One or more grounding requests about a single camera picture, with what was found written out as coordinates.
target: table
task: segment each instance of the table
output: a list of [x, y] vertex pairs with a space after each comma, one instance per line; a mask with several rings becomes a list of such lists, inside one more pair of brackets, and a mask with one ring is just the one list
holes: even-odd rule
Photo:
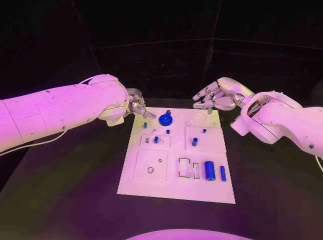
[[[147, 98], [150, 107], [192, 100]], [[164, 229], [203, 229], [257, 240], [323, 240], [323, 174], [283, 138], [239, 136], [221, 111], [236, 204], [118, 195], [134, 116], [95, 120], [29, 149], [0, 193], [0, 240], [122, 240]]]

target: dark background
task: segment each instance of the dark background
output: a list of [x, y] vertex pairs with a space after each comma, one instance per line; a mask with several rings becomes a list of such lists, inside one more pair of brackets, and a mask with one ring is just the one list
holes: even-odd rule
[[[231, 77], [323, 106], [323, 0], [0, 1], [0, 99], [99, 73], [146, 98]], [[26, 151], [0, 157], [0, 191]]]

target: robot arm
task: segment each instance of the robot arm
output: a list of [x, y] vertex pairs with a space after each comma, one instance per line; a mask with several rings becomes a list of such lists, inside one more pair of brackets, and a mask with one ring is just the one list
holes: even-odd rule
[[0, 152], [97, 118], [105, 120], [108, 126], [118, 125], [130, 113], [156, 117], [146, 111], [141, 92], [125, 89], [108, 74], [94, 76], [88, 84], [0, 100]]
[[248, 132], [267, 144], [285, 136], [298, 148], [323, 158], [323, 107], [303, 106], [280, 92], [252, 91], [233, 79], [219, 78], [193, 96], [196, 109], [216, 107], [231, 110], [241, 107], [241, 114], [231, 123], [244, 136]]

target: small blue part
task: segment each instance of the small blue part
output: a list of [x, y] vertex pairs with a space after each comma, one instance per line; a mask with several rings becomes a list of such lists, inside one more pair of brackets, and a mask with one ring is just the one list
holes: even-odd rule
[[197, 138], [195, 137], [195, 138], [192, 139], [192, 146], [195, 147], [196, 144], [197, 144]]
[[169, 126], [173, 123], [173, 117], [167, 113], [159, 117], [159, 123], [161, 126]]
[[225, 166], [221, 166], [221, 180], [226, 182]]
[[208, 181], [216, 180], [215, 164], [212, 161], [205, 162], [205, 177]]

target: white board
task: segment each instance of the white board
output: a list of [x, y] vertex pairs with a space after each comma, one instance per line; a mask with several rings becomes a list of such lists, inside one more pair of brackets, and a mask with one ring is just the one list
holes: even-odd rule
[[[147, 107], [147, 110], [157, 118], [134, 117], [117, 193], [235, 204], [218, 111], [208, 115], [200, 109]], [[159, 117], [167, 110], [173, 122], [161, 126]], [[192, 146], [193, 138], [197, 138], [196, 146]], [[215, 181], [205, 178], [206, 161], [213, 162]], [[221, 166], [226, 181], [222, 181]]]

